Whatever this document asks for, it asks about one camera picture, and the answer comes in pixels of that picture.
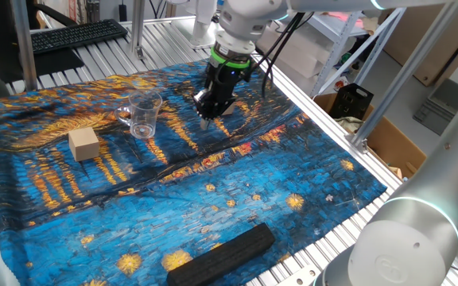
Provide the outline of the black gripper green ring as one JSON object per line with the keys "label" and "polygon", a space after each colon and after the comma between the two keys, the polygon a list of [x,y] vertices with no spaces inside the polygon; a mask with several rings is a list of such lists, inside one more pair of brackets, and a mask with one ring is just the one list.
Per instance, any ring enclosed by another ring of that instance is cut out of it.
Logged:
{"label": "black gripper green ring", "polygon": [[202,130],[206,130],[210,125],[212,107],[213,118],[222,116],[230,107],[235,85],[243,79],[243,74],[250,68],[250,54],[231,51],[221,44],[215,44],[210,53],[206,67],[205,89],[194,96]]}

